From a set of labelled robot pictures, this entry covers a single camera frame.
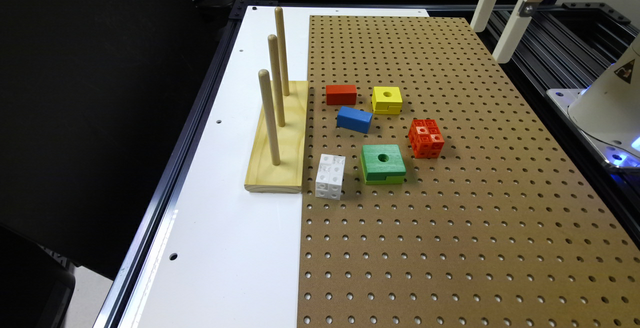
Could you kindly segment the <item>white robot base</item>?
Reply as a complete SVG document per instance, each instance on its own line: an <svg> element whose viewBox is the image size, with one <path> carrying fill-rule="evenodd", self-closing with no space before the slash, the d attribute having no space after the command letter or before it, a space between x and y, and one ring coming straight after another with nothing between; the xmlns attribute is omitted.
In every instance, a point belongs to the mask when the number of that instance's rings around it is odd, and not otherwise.
<svg viewBox="0 0 640 328"><path fill-rule="evenodd" d="M639 40L585 89L547 96L610 170L639 170Z"/></svg>

